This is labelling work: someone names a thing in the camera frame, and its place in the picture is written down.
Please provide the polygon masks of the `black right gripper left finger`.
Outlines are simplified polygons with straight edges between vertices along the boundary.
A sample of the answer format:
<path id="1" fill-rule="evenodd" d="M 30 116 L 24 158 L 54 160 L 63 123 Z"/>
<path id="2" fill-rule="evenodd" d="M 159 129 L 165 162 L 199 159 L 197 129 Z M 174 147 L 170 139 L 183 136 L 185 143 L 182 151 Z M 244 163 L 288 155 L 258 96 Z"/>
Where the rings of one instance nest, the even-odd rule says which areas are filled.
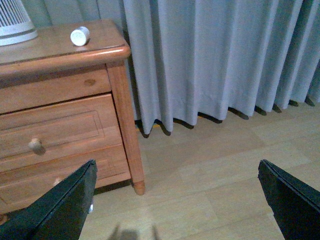
<path id="1" fill-rule="evenodd" d="M 91 159 L 0 226 L 2 240 L 77 240 L 92 205 L 97 165 Z"/>

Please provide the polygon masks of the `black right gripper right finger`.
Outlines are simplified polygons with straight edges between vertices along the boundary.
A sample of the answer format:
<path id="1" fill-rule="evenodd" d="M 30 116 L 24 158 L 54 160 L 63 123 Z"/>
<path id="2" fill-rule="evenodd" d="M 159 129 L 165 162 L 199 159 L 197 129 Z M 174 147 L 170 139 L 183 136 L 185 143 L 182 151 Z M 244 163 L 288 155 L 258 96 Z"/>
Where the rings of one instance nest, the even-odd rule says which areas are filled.
<path id="1" fill-rule="evenodd" d="M 286 240 L 320 238 L 320 192 L 272 162 L 258 166 L 265 199 Z"/>

